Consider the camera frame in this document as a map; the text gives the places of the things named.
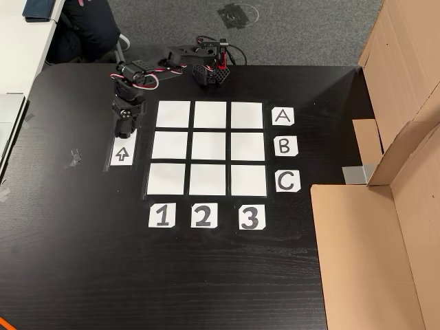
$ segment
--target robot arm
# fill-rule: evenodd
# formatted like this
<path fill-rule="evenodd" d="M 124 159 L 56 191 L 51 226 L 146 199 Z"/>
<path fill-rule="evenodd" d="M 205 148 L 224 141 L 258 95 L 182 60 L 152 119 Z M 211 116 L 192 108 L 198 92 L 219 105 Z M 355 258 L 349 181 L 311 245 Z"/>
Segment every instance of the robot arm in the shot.
<path fill-rule="evenodd" d="M 199 85 L 223 86 L 229 77 L 228 46 L 225 39 L 205 41 L 198 38 L 196 46 L 167 48 L 164 57 L 118 63 L 118 73 L 111 75 L 115 80 L 113 112 L 118 119 L 115 136 L 127 139 L 139 128 L 146 113 L 146 101 L 142 96 L 145 90 L 158 88 L 163 79 L 180 76 L 187 65 L 193 66 L 192 75 Z"/>

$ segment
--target cardboard box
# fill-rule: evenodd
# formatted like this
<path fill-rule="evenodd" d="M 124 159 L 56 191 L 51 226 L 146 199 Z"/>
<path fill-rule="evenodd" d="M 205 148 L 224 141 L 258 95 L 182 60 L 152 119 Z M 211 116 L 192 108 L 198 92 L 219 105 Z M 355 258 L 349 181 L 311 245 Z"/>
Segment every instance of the cardboard box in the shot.
<path fill-rule="evenodd" d="M 440 33 L 434 0 L 385 0 L 360 57 L 368 185 L 311 187 L 329 330 L 440 329 Z"/>

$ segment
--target gray carpet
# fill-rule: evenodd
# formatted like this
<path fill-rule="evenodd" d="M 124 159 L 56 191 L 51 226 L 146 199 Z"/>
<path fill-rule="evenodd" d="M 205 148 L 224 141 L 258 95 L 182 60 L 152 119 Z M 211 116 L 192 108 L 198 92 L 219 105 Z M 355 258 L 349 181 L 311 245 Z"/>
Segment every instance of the gray carpet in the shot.
<path fill-rule="evenodd" d="M 205 34 L 241 47 L 251 65 L 355 65 L 381 1 L 245 0 L 223 12 L 226 24 L 218 10 L 231 0 L 109 3 L 132 42 L 131 60 L 160 52 L 160 45 L 194 44 Z M 228 9 L 238 7 L 238 12 Z M 240 53 L 233 54 L 242 63 Z"/>

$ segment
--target silver tape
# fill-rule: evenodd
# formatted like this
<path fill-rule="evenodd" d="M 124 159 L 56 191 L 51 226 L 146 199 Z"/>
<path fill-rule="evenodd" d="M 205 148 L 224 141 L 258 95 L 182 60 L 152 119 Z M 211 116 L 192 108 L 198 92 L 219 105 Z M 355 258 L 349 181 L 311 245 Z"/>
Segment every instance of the silver tape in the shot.
<path fill-rule="evenodd" d="M 342 167 L 345 184 L 366 184 L 363 166 Z"/>
<path fill-rule="evenodd" d="M 0 189 L 0 202 L 4 203 L 9 198 L 8 195 L 11 193 L 11 190 L 9 188 Z"/>
<path fill-rule="evenodd" d="M 28 114 L 28 115 L 25 117 L 25 119 L 23 120 L 23 124 L 22 124 L 21 126 L 22 126 L 24 129 L 28 129 L 28 128 L 30 128 L 29 121 L 30 121 L 33 117 L 35 117 L 35 115 L 34 115 L 33 113 Z"/>
<path fill-rule="evenodd" d="M 70 157 L 73 157 L 73 159 L 71 158 L 70 163 L 64 165 L 64 169 L 75 167 L 76 165 L 78 165 L 79 162 L 81 162 L 81 155 L 78 152 L 78 149 L 71 150 L 70 153 L 68 153 L 68 155 Z"/>
<path fill-rule="evenodd" d="M 342 167 L 345 184 L 367 184 L 377 164 Z"/>

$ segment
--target black pants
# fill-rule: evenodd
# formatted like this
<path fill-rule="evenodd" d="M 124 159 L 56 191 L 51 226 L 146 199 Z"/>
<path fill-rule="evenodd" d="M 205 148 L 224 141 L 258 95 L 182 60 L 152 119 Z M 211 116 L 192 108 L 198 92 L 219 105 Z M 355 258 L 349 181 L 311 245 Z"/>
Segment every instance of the black pants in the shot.
<path fill-rule="evenodd" d="M 78 57 L 93 62 L 113 50 L 120 31 L 107 0 L 66 0 L 47 53 L 50 63 L 66 63 Z"/>

